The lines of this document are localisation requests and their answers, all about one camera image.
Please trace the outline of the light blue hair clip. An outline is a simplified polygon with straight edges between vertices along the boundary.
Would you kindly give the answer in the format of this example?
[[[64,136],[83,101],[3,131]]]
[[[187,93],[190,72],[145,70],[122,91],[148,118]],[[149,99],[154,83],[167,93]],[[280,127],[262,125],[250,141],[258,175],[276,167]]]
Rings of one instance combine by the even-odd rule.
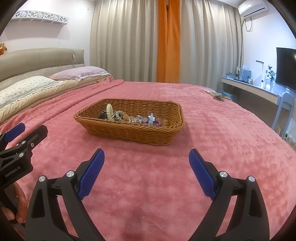
[[[153,125],[153,124],[154,124],[154,115],[153,115],[153,113],[151,113],[151,114],[148,116],[148,118],[149,118],[148,124],[149,124],[149,125]]]

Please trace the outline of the beige quilt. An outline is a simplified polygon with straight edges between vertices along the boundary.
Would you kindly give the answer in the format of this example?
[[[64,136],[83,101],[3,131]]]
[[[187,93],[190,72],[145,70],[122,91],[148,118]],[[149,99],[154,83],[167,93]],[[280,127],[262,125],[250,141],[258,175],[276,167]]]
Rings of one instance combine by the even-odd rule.
[[[19,101],[9,104],[4,108],[1,108],[1,124],[6,123],[10,118],[12,118],[17,113],[21,113],[26,109],[32,108],[42,102],[45,102],[49,99],[57,97],[66,92],[79,89],[82,87],[86,87],[89,85],[101,83],[101,82],[109,83],[112,80],[113,80],[113,77],[111,76],[86,78],[84,80],[81,80],[80,82],[72,79],[65,80],[66,82],[65,85],[41,90],[39,92],[26,96],[25,98],[22,98]]]

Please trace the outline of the white floral pillow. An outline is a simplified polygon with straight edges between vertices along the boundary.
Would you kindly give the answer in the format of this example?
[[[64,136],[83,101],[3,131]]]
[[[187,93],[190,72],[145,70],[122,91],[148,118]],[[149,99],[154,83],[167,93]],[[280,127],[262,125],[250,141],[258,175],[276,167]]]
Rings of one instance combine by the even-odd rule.
[[[56,81],[45,76],[33,76],[23,79],[1,90],[1,108],[33,93],[65,84],[65,81]]]

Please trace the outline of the beige headboard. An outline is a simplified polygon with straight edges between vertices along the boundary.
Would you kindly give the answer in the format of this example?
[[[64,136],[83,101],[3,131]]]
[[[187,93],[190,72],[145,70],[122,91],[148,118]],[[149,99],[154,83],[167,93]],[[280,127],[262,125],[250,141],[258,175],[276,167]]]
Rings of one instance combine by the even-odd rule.
[[[83,49],[35,48],[5,53],[1,56],[1,90],[32,76],[50,76],[84,65]]]

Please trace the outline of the lilac pillow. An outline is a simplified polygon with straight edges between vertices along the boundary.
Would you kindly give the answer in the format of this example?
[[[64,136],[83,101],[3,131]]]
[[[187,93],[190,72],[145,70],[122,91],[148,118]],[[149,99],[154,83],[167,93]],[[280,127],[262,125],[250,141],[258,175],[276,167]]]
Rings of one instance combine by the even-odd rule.
[[[64,80],[76,80],[80,82],[86,78],[92,77],[106,77],[111,74],[107,72],[105,69],[95,67],[95,66],[83,66],[72,69],[67,69],[60,71],[58,73],[52,74],[49,78],[56,81],[64,81]]]

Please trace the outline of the pink bed blanket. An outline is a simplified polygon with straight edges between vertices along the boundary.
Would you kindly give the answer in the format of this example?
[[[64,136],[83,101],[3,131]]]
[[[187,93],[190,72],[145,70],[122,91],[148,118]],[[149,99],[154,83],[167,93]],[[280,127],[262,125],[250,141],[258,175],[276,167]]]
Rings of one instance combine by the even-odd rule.
[[[168,146],[110,140],[90,135],[74,114],[103,98],[174,101],[184,128]],[[106,240],[188,240],[211,200],[189,165],[196,149],[232,177],[254,176],[275,235],[295,206],[295,151],[255,114],[231,101],[217,101],[204,87],[112,80],[79,88],[15,115],[5,132],[24,123],[47,137],[34,149],[33,171],[18,183],[30,198],[41,175],[63,176],[105,152],[103,168],[83,204]]]

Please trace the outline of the brown wicker basket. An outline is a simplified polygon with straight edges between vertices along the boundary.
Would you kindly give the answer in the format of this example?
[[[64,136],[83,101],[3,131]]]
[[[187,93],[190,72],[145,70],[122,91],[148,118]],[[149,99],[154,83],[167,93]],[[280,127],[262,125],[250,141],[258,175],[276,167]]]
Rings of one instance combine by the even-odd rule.
[[[148,116],[153,113],[154,124]],[[114,140],[167,146],[184,128],[182,108],[172,101],[105,98],[74,115],[93,135]]]

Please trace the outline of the items on bed corner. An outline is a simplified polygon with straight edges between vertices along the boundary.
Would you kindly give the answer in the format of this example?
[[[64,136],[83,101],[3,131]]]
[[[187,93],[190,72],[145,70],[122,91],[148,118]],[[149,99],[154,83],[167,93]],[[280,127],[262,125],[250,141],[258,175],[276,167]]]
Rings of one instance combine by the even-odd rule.
[[[205,90],[205,92],[208,95],[212,96],[215,100],[218,100],[218,101],[232,100],[230,97],[225,96],[221,93],[215,92],[213,90]]]

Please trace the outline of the white desk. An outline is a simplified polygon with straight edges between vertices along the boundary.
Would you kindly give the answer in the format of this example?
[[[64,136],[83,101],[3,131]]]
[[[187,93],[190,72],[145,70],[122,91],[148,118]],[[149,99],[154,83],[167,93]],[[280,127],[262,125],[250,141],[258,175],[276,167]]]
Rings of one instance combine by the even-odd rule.
[[[280,104],[281,94],[227,76],[221,77],[221,83],[223,92],[228,92],[225,89],[230,86],[235,88],[234,93],[231,94],[232,100],[243,107],[263,109],[275,108]]]

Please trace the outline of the light blue chair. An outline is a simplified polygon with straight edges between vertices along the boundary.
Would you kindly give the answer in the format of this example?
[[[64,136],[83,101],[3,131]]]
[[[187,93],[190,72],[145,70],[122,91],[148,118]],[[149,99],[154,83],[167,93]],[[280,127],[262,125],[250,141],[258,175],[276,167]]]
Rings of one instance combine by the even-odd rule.
[[[276,115],[275,115],[275,118],[274,118],[274,121],[273,121],[273,124],[272,124],[272,129],[275,131],[276,130],[276,125],[278,124],[278,119],[280,117],[280,114],[281,114],[281,109],[284,108],[286,110],[289,111],[289,116],[287,118],[287,121],[285,123],[285,126],[281,132],[281,137],[283,138],[286,134],[286,131],[287,131],[287,128],[288,128],[288,125],[290,123],[290,119],[292,117],[292,113],[293,113],[293,110],[294,110],[294,105],[295,105],[295,98],[289,93],[289,92],[284,92],[280,98],[280,102],[279,102],[279,105],[278,105],[278,109],[277,109],[277,112],[276,112]]]

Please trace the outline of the white desk lamp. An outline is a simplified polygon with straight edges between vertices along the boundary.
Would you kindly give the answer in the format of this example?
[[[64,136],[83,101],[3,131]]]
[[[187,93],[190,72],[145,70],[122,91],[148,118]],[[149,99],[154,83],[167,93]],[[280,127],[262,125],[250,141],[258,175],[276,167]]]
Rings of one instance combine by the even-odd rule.
[[[255,62],[261,64],[261,75],[260,75],[260,85],[259,85],[259,87],[261,89],[264,89],[264,79],[263,79],[264,62],[260,61],[260,60],[256,60]]]

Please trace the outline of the beige curtains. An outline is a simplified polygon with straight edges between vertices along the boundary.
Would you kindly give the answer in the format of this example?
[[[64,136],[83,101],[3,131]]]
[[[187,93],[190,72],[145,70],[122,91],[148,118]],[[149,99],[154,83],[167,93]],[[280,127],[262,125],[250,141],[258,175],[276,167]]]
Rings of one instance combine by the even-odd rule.
[[[220,1],[181,2],[180,82],[216,89],[242,63],[238,10]],[[126,81],[157,82],[158,1],[97,1],[90,64]]]

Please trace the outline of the white flower vase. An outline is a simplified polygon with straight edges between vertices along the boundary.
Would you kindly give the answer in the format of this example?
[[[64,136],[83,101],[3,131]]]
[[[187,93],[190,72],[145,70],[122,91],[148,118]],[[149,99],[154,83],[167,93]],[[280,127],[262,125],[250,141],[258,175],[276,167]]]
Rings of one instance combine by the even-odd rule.
[[[275,85],[276,73],[273,71],[273,67],[270,65],[268,65],[265,73],[264,88],[265,90],[272,91]]]

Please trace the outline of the orange curtain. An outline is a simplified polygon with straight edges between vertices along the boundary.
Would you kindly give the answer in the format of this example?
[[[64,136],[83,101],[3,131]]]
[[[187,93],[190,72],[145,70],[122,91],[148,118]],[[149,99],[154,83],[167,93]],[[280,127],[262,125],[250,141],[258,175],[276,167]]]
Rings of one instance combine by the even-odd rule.
[[[157,82],[179,83],[181,71],[181,2],[158,1]]]

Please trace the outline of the black television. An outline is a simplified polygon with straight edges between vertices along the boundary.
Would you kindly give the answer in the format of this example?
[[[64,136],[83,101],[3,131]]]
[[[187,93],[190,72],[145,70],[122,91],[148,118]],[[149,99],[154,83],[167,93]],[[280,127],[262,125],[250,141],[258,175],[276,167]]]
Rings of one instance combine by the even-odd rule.
[[[296,50],[277,48],[276,83],[295,91],[296,87]]]

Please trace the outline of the white air conditioner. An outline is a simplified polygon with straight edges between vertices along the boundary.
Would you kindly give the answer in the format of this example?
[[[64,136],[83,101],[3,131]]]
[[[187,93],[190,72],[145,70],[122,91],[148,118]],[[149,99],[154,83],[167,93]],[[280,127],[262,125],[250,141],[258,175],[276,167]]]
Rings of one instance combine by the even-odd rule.
[[[239,7],[238,11],[244,19],[250,19],[254,16],[266,13],[269,8],[264,0],[246,0]]]

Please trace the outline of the white wall shelf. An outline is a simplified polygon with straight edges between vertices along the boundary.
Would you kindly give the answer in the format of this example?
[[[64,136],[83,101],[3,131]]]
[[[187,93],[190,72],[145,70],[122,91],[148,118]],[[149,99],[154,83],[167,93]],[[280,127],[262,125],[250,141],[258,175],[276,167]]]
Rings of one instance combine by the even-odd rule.
[[[67,25],[69,18],[44,11],[18,10],[10,22],[44,22],[55,25]]]

